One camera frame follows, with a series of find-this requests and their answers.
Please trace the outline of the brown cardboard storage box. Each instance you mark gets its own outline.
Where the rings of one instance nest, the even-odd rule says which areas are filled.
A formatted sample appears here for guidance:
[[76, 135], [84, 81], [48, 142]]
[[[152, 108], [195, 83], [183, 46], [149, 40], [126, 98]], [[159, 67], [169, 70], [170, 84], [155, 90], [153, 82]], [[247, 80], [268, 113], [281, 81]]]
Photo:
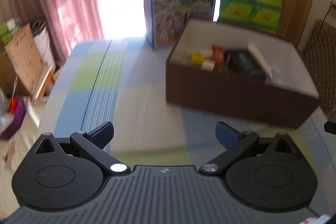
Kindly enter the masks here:
[[[234, 72], [211, 72], [190, 61], [212, 46], [246, 50], [253, 44], [279, 80], [265, 83]], [[166, 61], [170, 103], [281, 127], [297, 128], [320, 104], [319, 93], [296, 48], [276, 36], [228, 23], [190, 19]]]

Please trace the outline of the quilted brown cushion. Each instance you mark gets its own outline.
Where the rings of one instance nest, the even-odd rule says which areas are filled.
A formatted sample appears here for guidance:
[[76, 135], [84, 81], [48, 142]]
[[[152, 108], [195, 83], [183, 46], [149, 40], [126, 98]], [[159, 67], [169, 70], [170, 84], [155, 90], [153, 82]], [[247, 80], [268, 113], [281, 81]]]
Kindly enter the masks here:
[[335, 113], [335, 27], [318, 19], [310, 30], [303, 60], [321, 100], [321, 109], [329, 118]]

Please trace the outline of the red snack packet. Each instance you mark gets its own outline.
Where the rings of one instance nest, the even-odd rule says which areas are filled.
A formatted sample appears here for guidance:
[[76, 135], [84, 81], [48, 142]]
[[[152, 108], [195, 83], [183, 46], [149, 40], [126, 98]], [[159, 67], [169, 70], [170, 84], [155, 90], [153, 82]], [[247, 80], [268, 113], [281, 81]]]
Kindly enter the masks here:
[[212, 50], [211, 60], [213, 60], [216, 65], [224, 67], [226, 64], [225, 61], [226, 50], [214, 44], [211, 46], [211, 50]]

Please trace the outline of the black shaver box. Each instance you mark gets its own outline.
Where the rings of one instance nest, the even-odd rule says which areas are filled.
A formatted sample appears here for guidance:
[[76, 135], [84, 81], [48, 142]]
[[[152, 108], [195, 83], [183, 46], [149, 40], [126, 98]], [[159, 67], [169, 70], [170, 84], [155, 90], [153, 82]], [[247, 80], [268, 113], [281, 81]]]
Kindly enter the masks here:
[[247, 50], [230, 50], [226, 52], [227, 68], [240, 75], [248, 76], [263, 83], [267, 76], [255, 58]]

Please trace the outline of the checkered tablecloth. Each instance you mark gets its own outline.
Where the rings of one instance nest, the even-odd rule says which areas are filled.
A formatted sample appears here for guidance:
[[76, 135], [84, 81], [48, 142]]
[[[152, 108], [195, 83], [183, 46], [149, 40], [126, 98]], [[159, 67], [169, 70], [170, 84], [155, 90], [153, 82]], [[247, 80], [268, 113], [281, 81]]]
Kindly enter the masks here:
[[54, 86], [39, 132], [67, 137], [110, 121], [106, 152], [129, 166], [200, 166], [223, 152], [215, 126], [273, 136], [280, 128], [192, 110], [166, 102], [169, 50], [154, 51], [140, 39], [77, 45]]

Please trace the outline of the green tissue pack bundle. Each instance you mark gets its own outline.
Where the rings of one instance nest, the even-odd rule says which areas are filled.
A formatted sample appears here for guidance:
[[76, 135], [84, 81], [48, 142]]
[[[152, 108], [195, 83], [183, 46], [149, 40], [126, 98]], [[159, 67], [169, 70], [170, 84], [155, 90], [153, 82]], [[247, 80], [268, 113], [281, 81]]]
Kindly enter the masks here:
[[220, 0], [219, 22], [229, 22], [275, 34], [283, 0]]

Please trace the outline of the purple box on floor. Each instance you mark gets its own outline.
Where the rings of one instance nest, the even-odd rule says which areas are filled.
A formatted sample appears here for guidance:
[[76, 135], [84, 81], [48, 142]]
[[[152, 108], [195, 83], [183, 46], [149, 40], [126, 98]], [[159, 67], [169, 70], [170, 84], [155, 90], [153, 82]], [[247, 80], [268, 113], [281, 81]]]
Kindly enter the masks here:
[[1, 140], [9, 140], [21, 127], [26, 106], [18, 96], [1, 103]]

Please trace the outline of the brown cardboard boxes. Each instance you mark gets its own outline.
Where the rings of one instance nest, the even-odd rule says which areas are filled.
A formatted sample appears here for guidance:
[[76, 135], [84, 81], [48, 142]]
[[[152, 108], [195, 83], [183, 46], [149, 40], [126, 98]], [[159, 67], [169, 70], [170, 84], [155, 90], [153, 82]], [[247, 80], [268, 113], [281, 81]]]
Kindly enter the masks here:
[[36, 100], [55, 82], [52, 66], [43, 63], [28, 24], [1, 45], [1, 89], [6, 95], [15, 93]]

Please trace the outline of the yellow snack packet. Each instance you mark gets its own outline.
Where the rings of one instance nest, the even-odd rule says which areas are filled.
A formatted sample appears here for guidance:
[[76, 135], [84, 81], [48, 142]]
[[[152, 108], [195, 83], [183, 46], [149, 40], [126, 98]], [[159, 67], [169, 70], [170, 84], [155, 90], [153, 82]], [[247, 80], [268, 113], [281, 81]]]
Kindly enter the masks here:
[[203, 55], [199, 52], [192, 52], [190, 55], [190, 61], [195, 65], [202, 66], [202, 64], [208, 59], [210, 59], [210, 55]]

